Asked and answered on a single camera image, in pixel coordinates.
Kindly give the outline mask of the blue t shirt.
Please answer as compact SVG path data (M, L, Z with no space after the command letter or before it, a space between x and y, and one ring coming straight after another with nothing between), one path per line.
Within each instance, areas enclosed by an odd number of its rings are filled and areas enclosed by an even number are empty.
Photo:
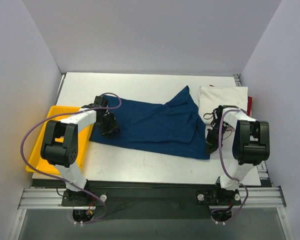
M117 99L107 95L120 127L110 137L102 136L93 127L90 141L94 143L207 161L206 125L198 106L185 86L164 104Z

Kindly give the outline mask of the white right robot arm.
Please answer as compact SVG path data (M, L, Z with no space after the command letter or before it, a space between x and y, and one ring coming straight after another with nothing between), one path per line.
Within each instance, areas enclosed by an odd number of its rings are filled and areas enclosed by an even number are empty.
M223 204L230 197L229 191L239 188L243 179L255 166L270 156L270 125L267 121L257 120L231 105L219 105L212 111L211 129L207 130L206 154L219 151L220 163L224 174L218 177L220 187L211 192L212 200ZM223 137L227 128L234 130L232 156L235 159L226 168L223 154Z

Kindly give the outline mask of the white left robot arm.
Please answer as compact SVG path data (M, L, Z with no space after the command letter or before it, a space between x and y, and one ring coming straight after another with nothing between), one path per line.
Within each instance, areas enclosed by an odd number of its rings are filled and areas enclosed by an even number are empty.
M111 137L120 132L119 124L111 110L118 105L109 106L106 94L96 96L93 103L84 105L77 112L67 113L61 120L49 119L46 123L41 145L41 158L55 166L66 183L66 189L74 192L73 200L80 206L91 201L88 180L83 176L76 162L79 156L79 133L87 127L96 125L102 137Z

